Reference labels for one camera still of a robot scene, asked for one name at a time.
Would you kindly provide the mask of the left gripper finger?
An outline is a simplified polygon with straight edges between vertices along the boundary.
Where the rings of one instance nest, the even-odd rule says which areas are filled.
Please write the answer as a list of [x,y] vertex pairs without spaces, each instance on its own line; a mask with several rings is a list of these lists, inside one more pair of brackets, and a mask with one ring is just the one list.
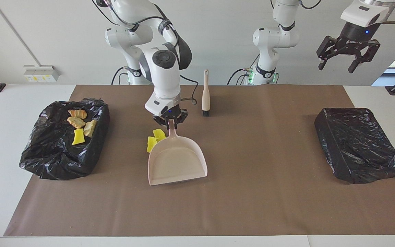
[[331,36],[325,36],[322,43],[318,47],[316,54],[320,60],[318,69],[322,71],[329,59],[338,55],[338,38],[333,38]]
[[350,46],[355,59],[348,68],[349,73],[353,73],[357,66],[364,62],[370,62],[379,50],[380,43],[377,39],[362,42],[362,44],[354,44]]

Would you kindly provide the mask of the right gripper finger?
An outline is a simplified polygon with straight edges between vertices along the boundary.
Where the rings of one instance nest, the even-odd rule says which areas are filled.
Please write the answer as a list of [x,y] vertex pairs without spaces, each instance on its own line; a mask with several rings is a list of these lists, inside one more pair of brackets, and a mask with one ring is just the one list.
[[170,129],[170,118],[169,117],[163,117],[163,116],[156,116],[156,115],[154,115],[153,116],[153,120],[155,121],[155,122],[157,122],[160,126],[165,126],[166,127],[166,129],[167,130],[169,130]]
[[181,124],[185,121],[185,119],[188,117],[188,111],[187,110],[180,110],[176,116],[174,116],[174,128],[175,130],[178,127],[178,124]]

